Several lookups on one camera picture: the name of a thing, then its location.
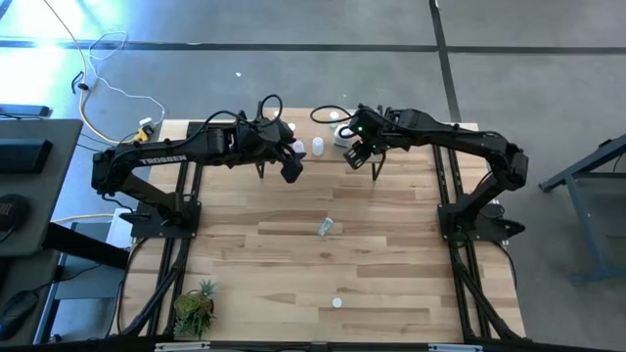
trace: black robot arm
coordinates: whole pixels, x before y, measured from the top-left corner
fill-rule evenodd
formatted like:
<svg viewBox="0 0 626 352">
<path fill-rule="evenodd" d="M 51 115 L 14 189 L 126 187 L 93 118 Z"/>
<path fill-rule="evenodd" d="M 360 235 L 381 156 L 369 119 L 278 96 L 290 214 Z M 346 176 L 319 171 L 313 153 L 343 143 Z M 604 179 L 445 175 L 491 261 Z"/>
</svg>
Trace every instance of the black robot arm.
<svg viewBox="0 0 626 352">
<path fill-rule="evenodd" d="M 458 124 L 440 123 L 419 110 L 387 109 L 382 112 L 380 107 L 376 111 L 362 105 L 349 119 L 347 129 L 360 137 L 344 153 L 346 161 L 354 169 L 361 167 L 373 154 L 385 154 L 394 148 L 408 151 L 413 146 L 428 144 L 482 156 L 487 160 L 491 173 L 474 192 L 462 195 L 456 203 L 439 207 L 441 230 L 446 240 L 449 237 L 450 241 L 499 241 L 523 231 L 523 226 L 516 222 L 495 218 L 484 221 L 484 231 L 477 231 L 476 223 L 483 222 L 477 219 L 478 214 L 488 210 L 485 207 L 492 199 L 502 191 L 515 191 L 526 183 L 528 157 L 501 134 L 470 131 Z"/>
<path fill-rule="evenodd" d="M 94 154 L 92 187 L 99 195 L 125 193 L 154 207 L 162 219 L 179 223 L 185 217 L 183 195 L 159 190 L 133 175 L 134 168 L 183 161 L 232 168 L 279 161 L 288 183 L 302 172 L 300 160 L 305 154 L 297 154 L 289 146 L 295 138 L 282 120 L 257 116 L 247 121 L 241 111 L 234 123 L 208 122 L 184 140 L 120 145 Z"/>
</svg>

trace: succulent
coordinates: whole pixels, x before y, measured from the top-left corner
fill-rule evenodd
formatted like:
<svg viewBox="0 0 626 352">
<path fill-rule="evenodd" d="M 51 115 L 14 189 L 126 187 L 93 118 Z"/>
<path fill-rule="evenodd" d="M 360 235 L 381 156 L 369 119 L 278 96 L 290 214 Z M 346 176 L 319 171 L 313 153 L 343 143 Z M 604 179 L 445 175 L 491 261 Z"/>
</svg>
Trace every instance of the succulent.
<svg viewBox="0 0 626 352">
<path fill-rule="evenodd" d="M 200 339 L 202 333 L 210 328 L 211 320 L 215 318 L 211 298 L 215 292 L 215 284 L 211 281 L 202 281 L 200 287 L 201 289 L 181 294 L 174 301 L 176 312 L 174 335 L 176 337 L 197 336 Z"/>
</svg>

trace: computer mouse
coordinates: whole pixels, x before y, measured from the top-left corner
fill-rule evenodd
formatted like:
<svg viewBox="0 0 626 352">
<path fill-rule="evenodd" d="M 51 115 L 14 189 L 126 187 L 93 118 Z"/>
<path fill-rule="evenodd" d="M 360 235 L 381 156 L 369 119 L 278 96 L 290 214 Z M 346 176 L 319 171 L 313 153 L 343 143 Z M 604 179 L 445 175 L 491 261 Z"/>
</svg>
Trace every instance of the computer mouse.
<svg viewBox="0 0 626 352">
<path fill-rule="evenodd" d="M 31 290 L 16 293 L 0 309 L 0 341 L 13 337 L 28 315 L 35 309 L 39 297 Z"/>
</svg>

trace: concrete floor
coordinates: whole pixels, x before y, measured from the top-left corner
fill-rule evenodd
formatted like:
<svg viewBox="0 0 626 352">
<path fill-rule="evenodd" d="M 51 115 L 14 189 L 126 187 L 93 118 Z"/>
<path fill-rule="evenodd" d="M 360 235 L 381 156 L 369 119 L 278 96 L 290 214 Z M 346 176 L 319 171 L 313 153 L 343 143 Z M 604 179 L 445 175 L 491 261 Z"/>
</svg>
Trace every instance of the concrete floor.
<svg viewBox="0 0 626 352">
<path fill-rule="evenodd" d="M 435 44 L 426 0 L 51 3 L 85 40 L 126 30 L 131 40 L 145 42 Z M 623 1 L 439 0 L 439 6 L 448 45 L 626 46 Z M 0 49 L 2 102 L 47 105 L 54 117 L 77 118 L 69 83 L 80 60 L 76 51 L 51 44 L 67 36 L 43 4 L 14 0 L 0 36 L 40 43 L 38 49 Z M 501 132 L 530 157 L 528 185 L 500 198 L 508 216 L 527 228 L 511 241 L 511 253 L 528 336 L 623 350 L 626 281 L 573 286 L 567 280 L 590 269 L 589 252 L 566 190 L 545 195 L 536 185 L 624 133 L 626 56 L 455 54 L 450 62 L 462 120 Z M 253 112 L 258 99 L 279 93 L 289 107 L 363 102 L 450 120 L 436 53 L 128 50 L 101 65 L 101 73 L 129 93 L 153 95 L 168 118 Z M 121 138 L 159 110 L 97 86 L 87 112 L 104 132 Z M 56 217 L 114 209 L 89 186 L 90 158 L 91 152 L 77 150 Z M 626 162 L 618 169 L 626 170 Z"/>
</svg>

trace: wooden table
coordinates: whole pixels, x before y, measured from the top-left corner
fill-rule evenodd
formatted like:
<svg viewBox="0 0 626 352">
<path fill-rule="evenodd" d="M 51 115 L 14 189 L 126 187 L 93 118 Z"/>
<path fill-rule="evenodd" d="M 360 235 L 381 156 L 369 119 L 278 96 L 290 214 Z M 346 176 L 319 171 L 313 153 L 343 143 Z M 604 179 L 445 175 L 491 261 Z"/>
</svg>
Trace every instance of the wooden table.
<svg viewBox="0 0 626 352">
<path fill-rule="evenodd" d="M 296 138 L 310 152 L 310 140 L 332 130 L 310 121 L 308 112 L 285 110 L 283 120 L 295 123 Z M 184 138 L 188 122 L 164 121 L 160 138 Z M 352 170 L 342 151 L 328 143 L 325 151 L 322 157 L 308 156 L 291 185 L 281 177 L 280 164 L 267 165 L 263 180 L 254 165 L 204 170 L 201 226 L 183 287 L 198 288 L 201 280 L 218 285 L 217 320 L 203 338 L 462 341 L 449 253 L 436 221 L 432 148 L 391 151 L 376 183 L 369 167 Z M 468 192 L 486 172 L 485 162 L 458 157 Z M 150 182 L 171 192 L 178 168 L 153 167 Z M 320 238 L 326 217 L 335 225 Z M 149 240 L 137 253 L 123 297 L 124 326 L 155 288 L 163 243 Z M 507 257 L 489 242 L 476 243 L 476 256 L 486 296 L 524 335 Z M 339 309 L 333 308 L 336 297 L 343 302 Z M 471 299 L 469 307 L 478 332 Z"/>
</svg>

